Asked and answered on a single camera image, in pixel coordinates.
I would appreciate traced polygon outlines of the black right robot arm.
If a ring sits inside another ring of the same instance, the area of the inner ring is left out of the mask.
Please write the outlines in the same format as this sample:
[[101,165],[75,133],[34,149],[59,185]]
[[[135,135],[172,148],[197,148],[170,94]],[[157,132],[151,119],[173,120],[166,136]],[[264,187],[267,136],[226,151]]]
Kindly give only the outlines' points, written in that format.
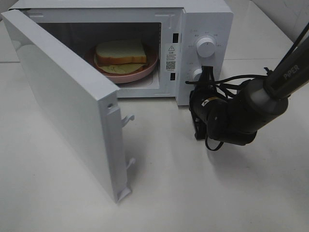
[[190,93],[195,138],[246,145],[257,131],[282,115],[288,107],[288,97],[309,81],[309,41],[287,53],[274,71],[263,75],[239,75],[240,85],[228,84],[229,79],[215,81],[212,67],[203,66],[198,81]]

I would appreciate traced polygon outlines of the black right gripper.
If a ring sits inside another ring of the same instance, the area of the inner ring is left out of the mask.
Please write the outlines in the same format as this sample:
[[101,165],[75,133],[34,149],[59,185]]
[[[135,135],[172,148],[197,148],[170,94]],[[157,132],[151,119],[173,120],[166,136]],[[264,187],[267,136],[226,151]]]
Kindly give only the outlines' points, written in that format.
[[203,66],[201,69],[189,100],[195,138],[228,140],[227,101],[216,90],[213,67]]

